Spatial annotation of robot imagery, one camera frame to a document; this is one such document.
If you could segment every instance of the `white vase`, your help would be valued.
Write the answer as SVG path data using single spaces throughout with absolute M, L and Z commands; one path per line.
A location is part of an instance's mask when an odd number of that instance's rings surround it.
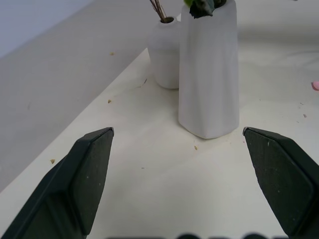
M 156 82 L 168 89 L 178 89 L 180 22 L 159 21 L 148 38 L 148 50 Z
M 184 6 L 180 34 L 178 120 L 202 138 L 228 134 L 239 125 L 235 1 L 199 19 Z

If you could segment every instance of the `dried stem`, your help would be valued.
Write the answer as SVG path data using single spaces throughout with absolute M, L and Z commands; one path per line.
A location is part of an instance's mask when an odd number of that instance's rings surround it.
M 162 7 L 162 5 L 160 4 L 159 0 L 150 0 L 152 7 L 154 9 L 154 11 L 156 11 L 156 13 L 159 15 L 160 17 L 160 21 L 162 23 L 167 23 L 167 16 L 166 13 Z

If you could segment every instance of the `small white vase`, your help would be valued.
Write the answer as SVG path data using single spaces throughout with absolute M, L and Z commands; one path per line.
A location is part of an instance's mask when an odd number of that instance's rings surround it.
M 148 38 L 148 50 L 156 82 L 168 89 L 178 89 L 180 22 L 159 21 Z
M 184 6 L 180 34 L 178 120 L 202 138 L 228 134 L 239 125 L 235 1 L 199 19 Z

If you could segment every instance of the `pink object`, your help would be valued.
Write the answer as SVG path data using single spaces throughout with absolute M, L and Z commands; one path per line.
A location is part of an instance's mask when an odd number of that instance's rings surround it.
M 314 81 L 311 83 L 311 86 L 315 91 L 319 91 L 319 81 Z

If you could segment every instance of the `white table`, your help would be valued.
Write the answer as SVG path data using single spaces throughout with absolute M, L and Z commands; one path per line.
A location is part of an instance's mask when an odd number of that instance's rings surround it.
M 0 235 L 54 166 L 50 160 L 56 164 L 76 139 L 108 126 L 115 137 L 89 239 L 285 235 L 259 188 L 242 129 L 290 137 L 319 163 L 319 93 L 311 88 L 319 78 L 319 46 L 249 37 L 240 37 L 238 129 L 213 140 L 183 129 L 178 91 L 155 83 L 145 50 L 2 191 Z

